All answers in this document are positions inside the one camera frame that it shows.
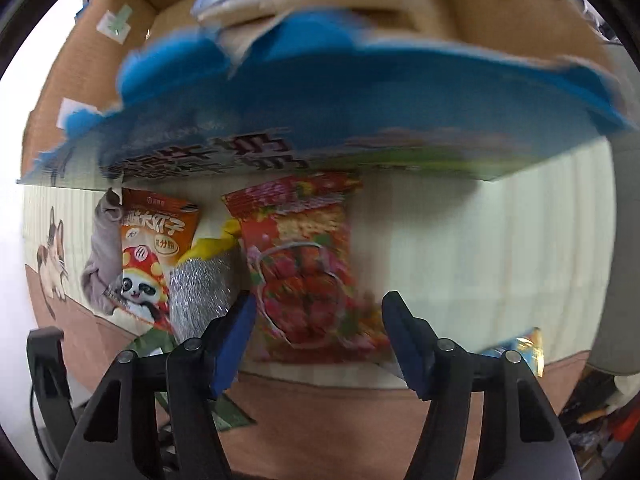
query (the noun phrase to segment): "metal screw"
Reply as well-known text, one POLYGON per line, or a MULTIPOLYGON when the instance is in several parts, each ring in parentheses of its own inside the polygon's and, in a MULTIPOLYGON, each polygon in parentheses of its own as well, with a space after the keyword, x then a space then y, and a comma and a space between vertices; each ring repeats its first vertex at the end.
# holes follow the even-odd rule
POLYGON ((126 363, 132 362, 136 357, 138 357, 138 354, 136 354, 133 350, 123 350, 118 354, 118 357, 116 359, 119 363, 124 365, 126 363))
POLYGON ((438 339, 438 348, 443 352, 451 352, 455 347, 456 344, 451 339, 438 339))
POLYGON ((517 364, 520 361, 522 361, 522 356, 520 355, 519 352, 516 352, 515 350, 507 350, 504 353, 504 356, 507 358, 507 361, 513 364, 517 364))
POLYGON ((200 339, 199 337, 191 337, 184 342, 184 349, 188 350, 189 352, 193 352, 194 350, 200 348, 201 345, 202 339, 200 339))

